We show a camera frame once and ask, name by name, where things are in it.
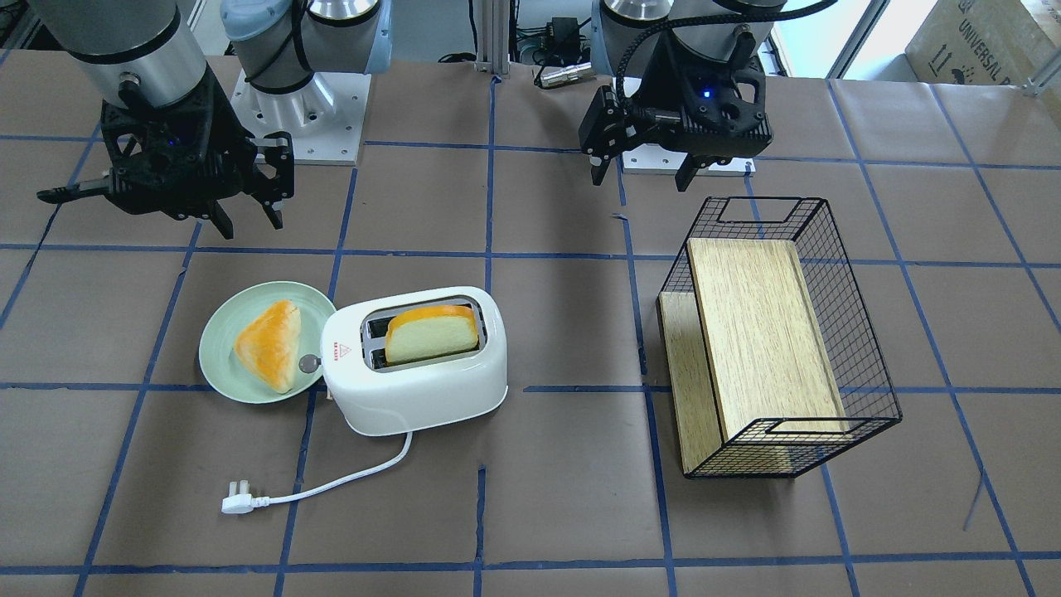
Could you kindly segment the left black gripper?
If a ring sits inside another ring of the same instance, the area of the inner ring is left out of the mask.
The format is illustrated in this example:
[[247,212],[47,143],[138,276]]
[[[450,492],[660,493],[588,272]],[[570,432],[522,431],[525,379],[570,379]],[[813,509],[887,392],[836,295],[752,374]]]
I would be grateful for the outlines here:
[[[765,76],[753,65],[751,31],[729,29],[734,42],[719,60],[702,58],[674,31],[653,37],[653,55],[633,96],[622,103],[618,88],[595,92],[579,126],[579,144],[590,156],[592,185],[599,187],[622,151],[642,143],[686,153],[677,169],[677,190],[686,192],[712,163],[761,153],[773,142],[765,107]],[[666,100],[680,91],[682,106]],[[637,133],[628,138],[626,124]]]

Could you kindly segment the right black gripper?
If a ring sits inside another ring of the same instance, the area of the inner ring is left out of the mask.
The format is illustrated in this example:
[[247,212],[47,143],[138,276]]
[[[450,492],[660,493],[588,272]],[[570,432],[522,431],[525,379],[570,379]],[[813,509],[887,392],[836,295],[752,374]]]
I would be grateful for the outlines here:
[[133,73],[119,76],[118,96],[132,106],[102,104],[101,133],[111,162],[106,177],[41,190],[38,200],[58,205],[103,196],[131,215],[208,220],[232,240],[234,223],[220,201],[244,193],[261,205],[274,230],[282,230],[283,200],[294,196],[289,133],[255,138],[213,73],[167,107],[151,105]]

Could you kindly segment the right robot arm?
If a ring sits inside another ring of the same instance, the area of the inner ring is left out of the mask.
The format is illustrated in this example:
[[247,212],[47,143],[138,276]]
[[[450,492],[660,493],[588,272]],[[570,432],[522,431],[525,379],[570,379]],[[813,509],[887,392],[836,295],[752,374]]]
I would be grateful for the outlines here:
[[373,75],[393,56],[390,1],[30,1],[101,95],[109,170],[41,190],[125,214],[211,223],[250,197],[283,226],[298,165],[355,165]]

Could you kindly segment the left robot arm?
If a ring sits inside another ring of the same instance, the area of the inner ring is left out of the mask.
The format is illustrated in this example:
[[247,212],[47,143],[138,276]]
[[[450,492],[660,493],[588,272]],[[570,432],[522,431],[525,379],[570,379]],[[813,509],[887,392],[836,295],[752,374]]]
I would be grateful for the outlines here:
[[599,1],[591,16],[594,69],[613,80],[595,91],[579,146],[601,185],[626,151],[678,152],[684,192],[706,166],[755,158],[773,141],[759,46],[775,22],[831,6],[782,1]]

